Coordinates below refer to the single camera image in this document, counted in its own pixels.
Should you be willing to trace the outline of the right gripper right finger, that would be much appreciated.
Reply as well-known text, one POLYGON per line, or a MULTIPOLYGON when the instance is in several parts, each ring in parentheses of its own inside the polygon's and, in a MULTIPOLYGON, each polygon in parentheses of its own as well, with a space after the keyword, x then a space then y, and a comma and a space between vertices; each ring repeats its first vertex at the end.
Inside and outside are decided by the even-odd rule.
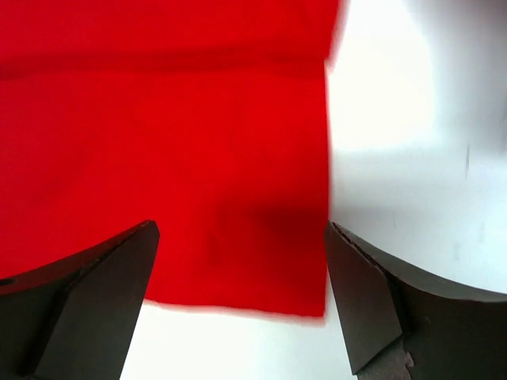
POLYGON ((329 223, 326 258, 359 379, 506 376, 506 297, 420 269, 329 223))

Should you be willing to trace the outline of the red t shirt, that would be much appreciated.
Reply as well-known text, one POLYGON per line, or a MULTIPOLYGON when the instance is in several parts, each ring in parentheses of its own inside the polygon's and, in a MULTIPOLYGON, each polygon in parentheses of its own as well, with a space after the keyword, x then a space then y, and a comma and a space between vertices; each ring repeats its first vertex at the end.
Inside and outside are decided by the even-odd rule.
POLYGON ((148 299, 322 317, 342 6, 2 2, 2 276, 150 219, 148 299))

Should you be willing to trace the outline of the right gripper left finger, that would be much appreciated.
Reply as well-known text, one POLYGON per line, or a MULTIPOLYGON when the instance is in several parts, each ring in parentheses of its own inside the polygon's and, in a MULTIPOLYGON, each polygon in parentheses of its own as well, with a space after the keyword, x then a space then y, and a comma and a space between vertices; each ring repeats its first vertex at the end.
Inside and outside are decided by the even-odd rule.
POLYGON ((146 221, 2 279, 2 380, 120 378, 158 242, 146 221))

